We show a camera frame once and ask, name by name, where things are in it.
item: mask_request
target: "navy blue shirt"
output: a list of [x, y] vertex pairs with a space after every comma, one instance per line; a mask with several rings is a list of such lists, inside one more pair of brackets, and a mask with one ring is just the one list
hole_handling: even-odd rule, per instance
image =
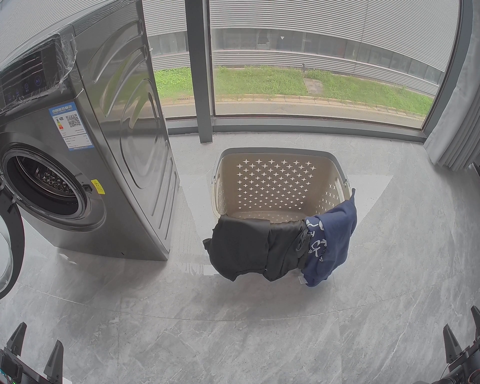
[[322, 215], [305, 218], [312, 235], [309, 256], [301, 270], [307, 286], [315, 287], [326, 280], [347, 259], [350, 237], [357, 225], [354, 196], [355, 189], [352, 189], [350, 200], [345, 200]]

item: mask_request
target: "display screen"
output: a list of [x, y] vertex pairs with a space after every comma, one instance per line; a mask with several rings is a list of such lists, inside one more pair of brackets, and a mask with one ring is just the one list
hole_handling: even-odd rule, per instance
[[6, 105], [41, 92], [47, 82], [40, 52], [12, 64], [1, 74], [0, 82]]

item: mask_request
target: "black clothing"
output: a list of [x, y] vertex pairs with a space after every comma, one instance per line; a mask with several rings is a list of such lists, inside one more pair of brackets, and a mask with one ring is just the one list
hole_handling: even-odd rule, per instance
[[303, 220], [272, 224], [222, 215], [204, 247], [214, 268], [231, 281], [249, 272], [274, 281], [305, 266], [310, 237]]

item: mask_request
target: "corrugated metal wall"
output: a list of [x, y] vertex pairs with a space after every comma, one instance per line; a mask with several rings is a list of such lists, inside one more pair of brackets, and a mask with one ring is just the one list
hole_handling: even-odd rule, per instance
[[143, 0], [148, 35], [187, 30], [185, 0]]
[[458, 24], [458, 0], [369, 0], [363, 42], [445, 72]]
[[458, 0], [210, 0], [212, 28], [273, 28], [361, 41], [445, 71]]
[[210, 0], [212, 28], [273, 28], [361, 40], [368, 0]]
[[190, 67], [190, 56], [188, 52], [153, 56], [152, 64], [155, 71], [168, 68]]
[[275, 65], [301, 68], [302, 65], [305, 64], [307, 68], [319, 68], [328, 71], [349, 73], [360, 77], [378, 79], [388, 83], [402, 84], [408, 88], [432, 96], [437, 93], [439, 87], [439, 85], [430, 83], [419, 77], [380, 67], [378, 65], [309, 53], [255, 49], [229, 49], [214, 51], [212, 60], [216, 65], [224, 66], [238, 66], [238, 63], [242, 63], [243, 65]]

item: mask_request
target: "qr code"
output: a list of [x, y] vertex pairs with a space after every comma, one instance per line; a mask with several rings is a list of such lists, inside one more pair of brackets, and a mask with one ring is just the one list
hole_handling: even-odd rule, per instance
[[73, 113], [72, 115], [65, 115], [67, 118], [68, 124], [73, 128], [73, 127], [81, 127], [82, 123], [80, 123], [80, 120], [78, 119], [78, 115], [76, 113]]

